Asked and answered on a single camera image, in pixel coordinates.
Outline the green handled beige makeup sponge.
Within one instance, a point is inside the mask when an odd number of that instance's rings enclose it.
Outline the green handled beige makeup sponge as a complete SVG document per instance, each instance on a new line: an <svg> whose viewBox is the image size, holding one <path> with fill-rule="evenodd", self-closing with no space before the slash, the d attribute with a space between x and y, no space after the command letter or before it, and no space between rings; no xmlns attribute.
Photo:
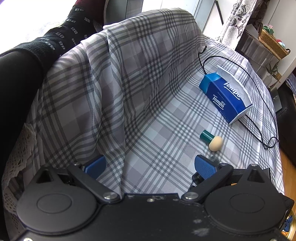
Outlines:
<svg viewBox="0 0 296 241"><path fill-rule="evenodd" d="M207 130L203 130L200 134L200 139L205 142L209 149L212 152L217 152L221 150L222 145L223 145L223 139L220 136L214 136Z"/></svg>

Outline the white lace cloth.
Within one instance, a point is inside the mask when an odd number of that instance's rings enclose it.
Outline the white lace cloth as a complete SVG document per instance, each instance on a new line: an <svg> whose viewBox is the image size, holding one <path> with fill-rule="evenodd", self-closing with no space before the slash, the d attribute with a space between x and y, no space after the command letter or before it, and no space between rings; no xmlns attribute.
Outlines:
<svg viewBox="0 0 296 241"><path fill-rule="evenodd" d="M18 140L8 158L4 174L1 180L1 190L3 192L4 209L9 213L16 215L16 203L13 192L9 188L9 183L12 178L17 177L20 171L27 166L29 157L33 153L34 145L36 144L36 134L33 126L25 123L18 137Z"/></svg>

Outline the blue Tempo tissue box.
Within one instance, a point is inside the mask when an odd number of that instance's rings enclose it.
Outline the blue Tempo tissue box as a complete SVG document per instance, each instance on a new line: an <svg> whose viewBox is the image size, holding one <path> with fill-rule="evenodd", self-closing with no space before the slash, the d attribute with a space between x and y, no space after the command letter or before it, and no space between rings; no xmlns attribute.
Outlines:
<svg viewBox="0 0 296 241"><path fill-rule="evenodd" d="M199 87L230 125L246 115L252 107L246 88L222 67L204 75Z"/></svg>

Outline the grey plaid bed sheet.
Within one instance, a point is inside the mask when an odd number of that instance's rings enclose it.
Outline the grey plaid bed sheet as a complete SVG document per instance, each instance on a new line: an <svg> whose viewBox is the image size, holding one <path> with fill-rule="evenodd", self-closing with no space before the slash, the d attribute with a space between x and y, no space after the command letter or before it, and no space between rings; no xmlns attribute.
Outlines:
<svg viewBox="0 0 296 241"><path fill-rule="evenodd" d="M229 125L200 89L204 73L222 67L246 88L252 107ZM36 144L9 188L20 198L43 164L65 168L96 154L107 160L99 181L118 192L179 193L190 185L194 157L208 154L202 130L224 138L217 157L236 168L257 163L284 191L270 94L243 56L204 36L182 9L141 13L104 27L52 64L29 108L12 93L1 130L33 126ZM9 238L23 231L4 209Z"/></svg>

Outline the black leather sofa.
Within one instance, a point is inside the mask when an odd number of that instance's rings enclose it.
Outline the black leather sofa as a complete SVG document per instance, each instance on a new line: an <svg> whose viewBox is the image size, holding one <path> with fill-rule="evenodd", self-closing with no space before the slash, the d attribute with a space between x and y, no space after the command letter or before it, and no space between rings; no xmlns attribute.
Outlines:
<svg viewBox="0 0 296 241"><path fill-rule="evenodd" d="M276 112L278 134L281 148L286 152L295 151L295 75L271 91Z"/></svg>

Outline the potted plant white pot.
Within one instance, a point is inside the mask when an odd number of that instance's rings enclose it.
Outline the potted plant white pot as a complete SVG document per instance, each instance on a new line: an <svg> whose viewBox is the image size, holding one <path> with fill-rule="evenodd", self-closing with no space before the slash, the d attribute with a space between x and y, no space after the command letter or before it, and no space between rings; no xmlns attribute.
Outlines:
<svg viewBox="0 0 296 241"><path fill-rule="evenodd" d="M274 62L270 61L268 66L266 67L266 75L264 81L267 82L267 85L276 84L279 81L278 75L278 64L280 61Z"/></svg>

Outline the black patterned sock leg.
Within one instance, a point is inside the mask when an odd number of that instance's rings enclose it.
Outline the black patterned sock leg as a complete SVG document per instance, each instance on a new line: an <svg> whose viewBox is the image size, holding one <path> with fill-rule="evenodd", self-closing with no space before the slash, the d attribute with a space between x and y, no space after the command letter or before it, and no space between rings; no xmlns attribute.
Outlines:
<svg viewBox="0 0 296 241"><path fill-rule="evenodd" d="M5 51L1 56L14 51L27 52L47 71L63 54L102 30L105 3L106 1L76 1L64 23L31 42Z"/></svg>

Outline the grey side table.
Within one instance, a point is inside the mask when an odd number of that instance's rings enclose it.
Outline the grey side table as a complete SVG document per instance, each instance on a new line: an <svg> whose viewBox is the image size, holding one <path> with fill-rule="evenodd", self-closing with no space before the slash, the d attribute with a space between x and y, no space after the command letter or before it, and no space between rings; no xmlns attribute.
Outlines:
<svg viewBox="0 0 296 241"><path fill-rule="evenodd" d="M245 57L254 69L265 68L269 64L273 66L278 61L269 49L247 31L243 32L235 51Z"/></svg>

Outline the wicker basket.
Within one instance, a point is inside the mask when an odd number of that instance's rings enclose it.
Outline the wicker basket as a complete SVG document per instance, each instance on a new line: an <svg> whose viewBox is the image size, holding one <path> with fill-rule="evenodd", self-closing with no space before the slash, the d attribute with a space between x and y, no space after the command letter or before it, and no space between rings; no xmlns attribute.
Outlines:
<svg viewBox="0 0 296 241"><path fill-rule="evenodd" d="M258 29L258 39L278 60L281 60L290 54L290 49L284 47L283 42L274 37L273 27L271 25L260 24Z"/></svg>

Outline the patterned curtain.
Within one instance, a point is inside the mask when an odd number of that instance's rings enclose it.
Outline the patterned curtain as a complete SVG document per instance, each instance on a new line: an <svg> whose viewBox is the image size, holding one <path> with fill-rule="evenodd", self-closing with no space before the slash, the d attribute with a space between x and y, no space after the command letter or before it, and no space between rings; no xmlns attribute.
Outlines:
<svg viewBox="0 0 296 241"><path fill-rule="evenodd" d="M243 31L257 5L257 0L235 1L229 18L222 27L222 32L217 41L231 49L238 45Z"/></svg>

